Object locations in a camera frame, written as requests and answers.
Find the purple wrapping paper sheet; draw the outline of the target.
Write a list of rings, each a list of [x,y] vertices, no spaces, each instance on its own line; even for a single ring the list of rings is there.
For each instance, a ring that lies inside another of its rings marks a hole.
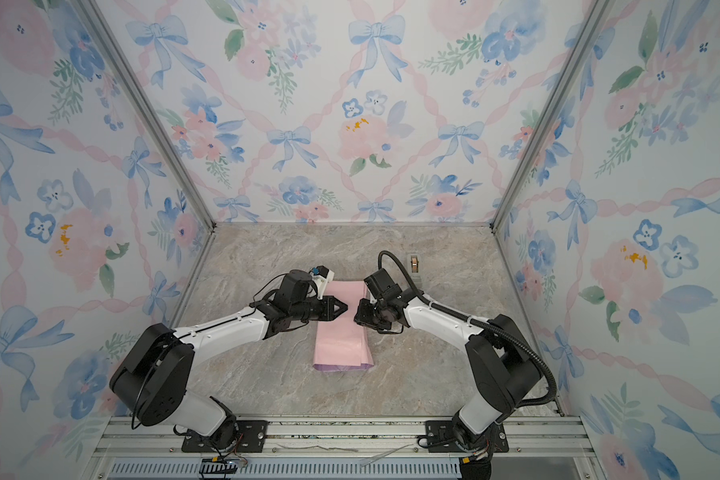
[[[348,310],[317,327],[313,367],[320,372],[367,370],[374,366],[366,329],[354,322],[359,301],[367,296],[362,281],[331,282],[326,294],[345,303]]]

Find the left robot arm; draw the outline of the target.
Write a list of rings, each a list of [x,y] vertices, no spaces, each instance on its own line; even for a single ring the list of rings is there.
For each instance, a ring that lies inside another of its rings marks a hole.
[[[109,388],[132,413],[132,427],[171,424],[220,451],[239,438],[235,414],[221,401],[187,388],[194,367],[237,347],[330,322],[348,305],[325,290],[334,272],[325,266],[291,270],[278,288],[232,315],[191,327],[148,327],[113,373]]]

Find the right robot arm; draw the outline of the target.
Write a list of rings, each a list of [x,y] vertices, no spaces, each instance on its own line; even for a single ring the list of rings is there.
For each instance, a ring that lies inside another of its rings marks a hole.
[[[474,317],[406,291],[361,299],[354,321],[379,334],[393,334],[396,325],[421,330],[466,355],[476,394],[452,419],[453,441],[465,451],[484,448],[504,420],[530,404],[528,394],[545,376],[543,360],[505,315]]]

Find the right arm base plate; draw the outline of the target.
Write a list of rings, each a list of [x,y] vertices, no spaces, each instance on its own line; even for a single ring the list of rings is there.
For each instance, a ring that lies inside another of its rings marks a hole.
[[[427,420],[425,433],[417,440],[421,448],[430,453],[477,454],[507,453],[509,445],[504,426],[491,424],[483,433],[475,434],[453,420]]]

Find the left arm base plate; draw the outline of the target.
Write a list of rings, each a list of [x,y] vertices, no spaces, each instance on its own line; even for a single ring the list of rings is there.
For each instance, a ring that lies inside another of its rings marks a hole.
[[[184,434],[183,453],[261,453],[267,437],[266,420],[236,420],[224,422],[209,437],[188,430]]]

